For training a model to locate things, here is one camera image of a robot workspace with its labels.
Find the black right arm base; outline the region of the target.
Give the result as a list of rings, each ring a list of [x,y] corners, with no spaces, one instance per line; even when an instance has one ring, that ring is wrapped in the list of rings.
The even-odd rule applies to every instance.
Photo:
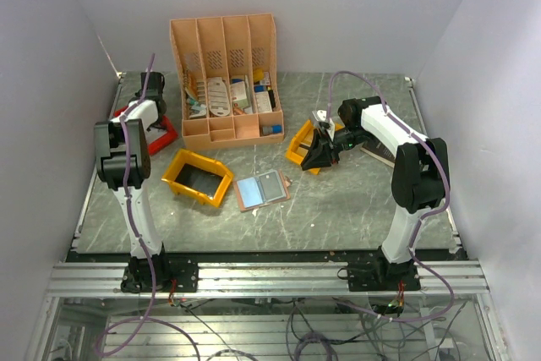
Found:
[[[337,272],[345,281],[350,292],[418,291],[421,288],[418,271],[410,260],[401,264],[387,264],[385,261],[348,263]]]

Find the red plastic bin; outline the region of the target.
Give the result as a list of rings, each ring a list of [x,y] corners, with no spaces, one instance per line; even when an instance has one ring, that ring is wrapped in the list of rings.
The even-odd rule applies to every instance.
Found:
[[[126,110],[129,110],[129,113],[126,115],[128,120],[141,119],[142,123],[145,125],[145,101],[138,106],[135,106],[135,104],[132,103],[127,107],[115,111],[112,121],[118,122],[119,118],[124,115]],[[151,156],[169,146],[177,138],[178,133],[167,116],[164,116],[160,127],[151,127],[150,129],[145,130],[145,139]]]

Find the yellow bin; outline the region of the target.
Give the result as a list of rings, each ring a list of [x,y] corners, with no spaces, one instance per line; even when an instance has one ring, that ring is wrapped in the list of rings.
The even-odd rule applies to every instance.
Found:
[[[220,207],[232,184],[233,173],[220,161],[180,149],[161,180],[175,195],[188,196],[201,205]]]
[[[307,120],[301,129],[293,136],[287,148],[285,157],[299,167],[309,151],[309,147],[313,140],[314,130],[314,123],[310,119]]]

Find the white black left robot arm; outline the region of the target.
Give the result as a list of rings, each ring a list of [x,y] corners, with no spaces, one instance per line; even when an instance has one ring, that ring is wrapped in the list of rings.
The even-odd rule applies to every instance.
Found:
[[[120,204],[130,237],[130,255],[148,260],[162,251],[151,215],[145,180],[150,177],[147,130],[160,123],[167,105],[163,99],[165,77],[158,72],[142,73],[142,89],[115,118],[94,125],[98,178]]]

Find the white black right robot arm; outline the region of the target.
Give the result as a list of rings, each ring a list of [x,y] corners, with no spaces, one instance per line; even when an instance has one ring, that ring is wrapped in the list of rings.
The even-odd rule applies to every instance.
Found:
[[[341,129],[327,112],[312,112],[313,136],[301,168],[331,167],[339,162],[341,152],[370,139],[381,142],[392,154],[391,194],[396,210],[381,244],[386,261],[372,270],[378,287],[392,289],[402,280],[398,264],[413,258],[421,221],[436,212],[450,192],[447,145],[405,124],[378,96],[345,100],[338,115]]]

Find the pink leather card holder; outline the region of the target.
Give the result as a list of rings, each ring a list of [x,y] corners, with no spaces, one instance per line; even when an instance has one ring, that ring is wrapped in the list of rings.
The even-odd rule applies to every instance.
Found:
[[[289,200],[287,178],[280,170],[271,170],[233,182],[241,212],[251,211]]]

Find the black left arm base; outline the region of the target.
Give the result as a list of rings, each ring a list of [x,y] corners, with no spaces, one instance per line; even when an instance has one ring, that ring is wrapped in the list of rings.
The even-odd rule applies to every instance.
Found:
[[[199,280],[199,267],[187,257],[170,255],[166,250],[153,254],[151,261],[131,257],[124,269],[120,289],[123,293],[150,293],[154,266],[156,291],[169,292],[175,288],[180,293],[195,293]]]

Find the black card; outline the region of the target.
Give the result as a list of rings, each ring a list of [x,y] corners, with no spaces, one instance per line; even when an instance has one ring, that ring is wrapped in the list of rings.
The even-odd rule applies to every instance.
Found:
[[[270,171],[259,176],[260,189],[265,202],[281,199],[285,191],[278,171]]]

